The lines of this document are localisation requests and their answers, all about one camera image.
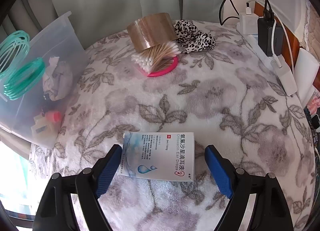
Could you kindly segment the white ear drops box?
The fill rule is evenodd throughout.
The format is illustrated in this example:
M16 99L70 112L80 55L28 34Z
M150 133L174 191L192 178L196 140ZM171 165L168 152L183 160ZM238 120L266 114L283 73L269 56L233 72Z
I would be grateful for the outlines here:
M125 132L119 174L147 180L193 182L192 132Z

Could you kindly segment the brown packing tape roll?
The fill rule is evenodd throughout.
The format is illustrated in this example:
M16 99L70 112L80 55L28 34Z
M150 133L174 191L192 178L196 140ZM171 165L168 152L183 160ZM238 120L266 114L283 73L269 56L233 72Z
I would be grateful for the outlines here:
M135 20L127 26L127 32L138 53L177 39L171 17L165 12Z

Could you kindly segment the cream hair claw clip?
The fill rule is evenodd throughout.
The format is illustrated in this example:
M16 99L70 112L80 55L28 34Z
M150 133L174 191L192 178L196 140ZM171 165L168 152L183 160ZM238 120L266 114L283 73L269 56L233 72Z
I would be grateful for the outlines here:
M33 135L40 135L42 133L52 134L54 132L54 125L45 116L37 115L34 117L35 124L31 127Z

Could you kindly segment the clear plastic storage bin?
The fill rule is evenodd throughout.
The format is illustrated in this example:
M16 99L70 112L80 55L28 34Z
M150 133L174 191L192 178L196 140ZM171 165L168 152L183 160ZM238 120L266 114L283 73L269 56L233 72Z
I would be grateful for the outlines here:
M71 14L63 14L34 38L20 30L1 43L1 128L47 149L56 142L73 90L89 61L69 20ZM58 101L46 99L43 92L42 77L51 57L66 61L73 73L71 91ZM54 125L52 134L33 135L34 117L40 114Z

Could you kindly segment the floral fleece blanket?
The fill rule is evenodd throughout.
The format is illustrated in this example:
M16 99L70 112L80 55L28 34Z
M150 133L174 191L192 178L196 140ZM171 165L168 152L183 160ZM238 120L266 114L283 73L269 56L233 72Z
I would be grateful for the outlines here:
M53 149L32 145L28 185L36 212L53 173L91 167L125 131L193 132L195 180L163 182L117 176L100 205L115 230L212 230L228 200L210 175L204 149L248 173L276 175L293 227L302 230L315 190L311 130L297 96L230 28L195 22L216 41L213 50L179 57L170 73L148 78L131 62L126 31L87 49L90 62L69 102Z

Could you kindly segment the crumpled white paper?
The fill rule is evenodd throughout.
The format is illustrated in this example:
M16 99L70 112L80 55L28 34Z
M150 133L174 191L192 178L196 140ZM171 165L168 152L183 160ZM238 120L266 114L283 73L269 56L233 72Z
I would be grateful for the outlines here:
M60 61L59 57L51 57L43 74L42 84L46 99L58 101L65 98L73 85L70 65L66 61Z

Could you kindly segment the white charger plug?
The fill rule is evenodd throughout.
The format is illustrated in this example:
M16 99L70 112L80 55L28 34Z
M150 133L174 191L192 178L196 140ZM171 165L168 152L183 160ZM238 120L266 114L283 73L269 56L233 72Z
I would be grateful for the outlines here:
M282 55L273 56L271 61L272 68L278 76L287 96L297 92L297 85L289 65L285 62Z

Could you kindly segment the white paper roll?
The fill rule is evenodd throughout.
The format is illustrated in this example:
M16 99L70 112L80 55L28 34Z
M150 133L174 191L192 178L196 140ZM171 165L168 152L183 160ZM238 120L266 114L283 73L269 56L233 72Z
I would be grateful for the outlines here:
M298 88L298 96L304 108L315 92L313 82L317 76L319 62L304 48L299 49L295 65L295 81Z

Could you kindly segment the cotton swab pack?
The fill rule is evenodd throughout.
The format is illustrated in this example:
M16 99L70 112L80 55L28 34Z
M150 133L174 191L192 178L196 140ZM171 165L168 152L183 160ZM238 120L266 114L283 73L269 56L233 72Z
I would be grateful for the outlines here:
M156 72L167 61L181 53L175 42L166 42L134 53L132 60L147 74Z

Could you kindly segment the black power adapter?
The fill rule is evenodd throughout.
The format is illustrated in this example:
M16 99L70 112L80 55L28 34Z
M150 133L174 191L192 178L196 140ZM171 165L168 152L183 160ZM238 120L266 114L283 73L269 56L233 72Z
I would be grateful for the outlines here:
M268 22L264 18L258 19L258 45L267 57L272 56L271 36L274 22ZM283 47L284 31L279 22L276 24L274 32L274 52L276 55L281 54Z

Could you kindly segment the leopard print scrunchie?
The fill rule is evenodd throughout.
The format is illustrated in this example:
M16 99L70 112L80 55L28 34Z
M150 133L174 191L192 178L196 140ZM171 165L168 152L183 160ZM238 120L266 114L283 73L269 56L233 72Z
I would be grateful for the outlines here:
M188 20L178 20L174 29L177 35L176 42L182 48L182 54L193 51L213 50L215 39L212 35L199 30L196 25Z

